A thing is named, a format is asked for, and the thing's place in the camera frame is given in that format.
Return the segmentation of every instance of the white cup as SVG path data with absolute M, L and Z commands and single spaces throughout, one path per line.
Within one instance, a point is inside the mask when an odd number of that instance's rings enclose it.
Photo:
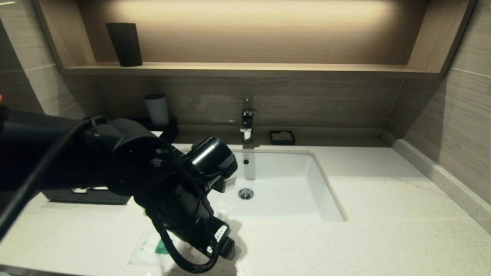
M 143 97 L 150 120 L 155 127 L 165 127 L 169 124 L 167 96 L 162 93 L 150 94 Z

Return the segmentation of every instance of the baseboard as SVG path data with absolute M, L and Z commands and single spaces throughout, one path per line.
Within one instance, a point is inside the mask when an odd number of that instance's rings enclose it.
M 387 130 L 381 131 L 380 139 L 392 146 L 491 234 L 491 205 L 404 139 L 397 139 Z

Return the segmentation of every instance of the soap dish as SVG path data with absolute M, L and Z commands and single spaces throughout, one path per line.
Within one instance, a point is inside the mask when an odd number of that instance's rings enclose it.
M 295 136 L 291 131 L 270 131 L 271 145 L 294 145 Z

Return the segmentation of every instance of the sink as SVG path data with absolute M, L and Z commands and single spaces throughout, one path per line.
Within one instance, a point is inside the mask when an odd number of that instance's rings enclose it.
M 208 195 L 216 215 L 239 221 L 345 221 L 312 154 L 234 154 L 239 164 L 235 187 Z

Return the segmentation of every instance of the wall shelf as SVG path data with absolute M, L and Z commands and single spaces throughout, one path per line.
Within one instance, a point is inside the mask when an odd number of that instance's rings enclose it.
M 67 75 L 438 78 L 475 0 L 33 0 Z M 105 23 L 136 23 L 120 67 Z

